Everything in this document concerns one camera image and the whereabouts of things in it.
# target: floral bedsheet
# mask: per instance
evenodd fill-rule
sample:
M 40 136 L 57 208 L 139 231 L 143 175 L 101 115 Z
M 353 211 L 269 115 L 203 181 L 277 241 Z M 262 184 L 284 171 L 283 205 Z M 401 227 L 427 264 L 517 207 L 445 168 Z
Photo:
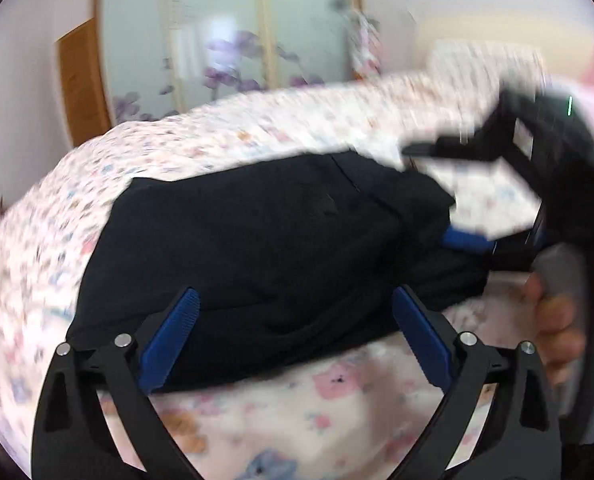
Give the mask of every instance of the floral bedsheet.
M 78 286 L 114 199 L 135 176 L 178 180 L 256 160 L 353 147 L 395 168 L 398 147 L 446 126 L 470 129 L 494 95 L 457 93 L 422 73 L 372 83 L 237 95 L 155 123 L 124 123 L 73 150 L 0 221 L 0 441 L 30 474 L 42 381 L 74 315 Z M 453 221 L 495 236 L 531 224 L 538 204 L 503 165 L 426 165 L 455 193 Z M 450 309 L 458 330 L 491 344 L 531 336 L 521 279 L 491 280 L 484 298 Z M 404 338 L 202 392 L 154 396 L 181 449 L 207 480 L 385 479 L 441 394 Z M 480 406 L 454 461 L 465 460 Z M 122 457 L 140 466 L 102 398 Z

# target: blue gripper pad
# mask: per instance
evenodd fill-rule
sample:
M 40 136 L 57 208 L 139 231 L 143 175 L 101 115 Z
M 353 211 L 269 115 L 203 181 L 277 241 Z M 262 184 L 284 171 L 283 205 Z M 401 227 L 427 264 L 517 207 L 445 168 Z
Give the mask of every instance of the blue gripper pad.
M 199 294 L 189 288 L 142 351 L 138 384 L 146 395 L 164 386 L 197 322 L 199 306 Z
M 392 295 L 392 315 L 428 382 L 441 388 L 445 394 L 452 384 L 452 353 L 415 300 L 402 287 L 395 289 Z
M 442 246 L 467 253 L 486 254 L 494 249 L 494 242 L 480 235 L 448 227 L 442 237 Z

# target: finger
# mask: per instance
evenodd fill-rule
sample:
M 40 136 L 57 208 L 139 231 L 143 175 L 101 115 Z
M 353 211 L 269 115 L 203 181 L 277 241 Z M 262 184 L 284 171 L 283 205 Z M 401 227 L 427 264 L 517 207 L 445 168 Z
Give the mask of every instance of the finger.
M 531 274 L 523 285 L 523 296 L 530 303 L 537 303 L 543 297 L 543 285 L 537 274 Z
M 538 334 L 535 343 L 546 364 L 565 364 L 581 357 L 586 338 L 579 330 L 568 328 L 556 334 Z
M 537 332 L 561 332 L 572 325 L 576 307 L 566 296 L 554 296 L 539 301 L 535 307 L 535 325 Z
M 572 374 L 570 367 L 567 365 L 552 364 L 546 366 L 546 376 L 550 384 L 557 386 L 565 383 Z

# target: black clamp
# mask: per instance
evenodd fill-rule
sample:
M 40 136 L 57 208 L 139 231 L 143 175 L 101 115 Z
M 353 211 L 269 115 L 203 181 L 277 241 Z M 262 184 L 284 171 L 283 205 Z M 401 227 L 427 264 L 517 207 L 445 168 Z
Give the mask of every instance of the black clamp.
M 532 148 L 515 143 L 516 125 Z M 541 198 L 530 230 L 501 238 L 484 257 L 491 270 L 539 273 L 546 292 L 578 307 L 574 325 L 586 333 L 586 353 L 558 392 L 562 439 L 594 442 L 594 138 L 567 98 L 534 97 L 502 88 L 499 101 L 472 135 L 443 135 L 414 143 L 405 156 L 491 163 L 504 159 Z
M 58 346 L 39 400 L 33 434 L 34 480 L 202 480 L 139 387 L 139 355 L 171 309 L 135 335 L 99 349 Z M 555 404 L 534 345 L 492 348 L 458 334 L 426 310 L 408 287 L 392 311 L 428 380 L 445 393 L 439 408 L 390 480 L 558 480 L 561 443 Z M 106 384 L 147 472 L 120 458 L 96 386 Z M 485 384 L 497 384 L 471 459 L 445 470 Z

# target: purple flower decal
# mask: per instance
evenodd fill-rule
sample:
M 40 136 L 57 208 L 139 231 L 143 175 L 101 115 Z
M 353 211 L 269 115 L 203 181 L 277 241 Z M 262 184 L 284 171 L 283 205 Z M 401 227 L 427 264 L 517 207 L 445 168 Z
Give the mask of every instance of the purple flower decal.
M 288 84 L 293 88 L 299 88 L 301 86 L 308 86 L 308 81 L 300 75 L 294 75 L 289 79 Z
M 250 59 L 262 55 L 259 37 L 248 30 L 238 30 L 232 41 L 216 39 L 206 43 L 206 48 L 216 53 L 215 64 L 237 69 L 242 57 Z
M 318 75 L 311 75 L 311 77 L 309 78 L 308 84 L 311 86 L 323 85 L 323 84 L 325 84 L 325 81 L 322 78 L 320 78 Z
M 288 84 L 292 88 L 300 88 L 302 86 L 316 86 L 316 85 L 323 85 L 324 80 L 320 78 L 318 75 L 311 75 L 309 76 L 308 80 L 301 75 L 294 75 L 292 76 Z
M 219 81 L 217 80 L 217 78 L 207 77 L 203 82 L 203 85 L 206 88 L 210 88 L 211 90 L 216 90 L 219 88 Z
M 258 43 L 259 37 L 248 30 L 238 30 L 235 34 L 235 48 L 244 57 L 260 57 L 263 49 Z
M 295 54 L 294 52 L 286 52 L 281 45 L 278 44 L 275 47 L 275 51 L 277 53 L 277 56 L 281 57 L 282 59 L 285 59 L 286 61 L 291 61 L 293 63 L 299 63 L 299 56 L 297 56 L 297 54 Z
M 126 117 L 132 117 L 139 112 L 140 107 L 136 104 L 139 98 L 137 92 L 128 92 L 124 97 L 113 97 L 113 108 L 118 123 L 123 123 L 127 120 Z
M 207 81 L 204 83 L 204 86 L 208 88 L 216 88 L 221 84 L 226 86 L 235 86 L 238 82 L 238 79 L 234 75 L 223 72 L 222 70 L 217 70 L 216 68 L 207 68 L 203 71 L 203 75 L 205 75 L 207 79 Z
M 261 86 L 254 79 L 244 79 L 244 81 L 238 83 L 237 90 L 239 92 L 253 92 L 261 90 Z

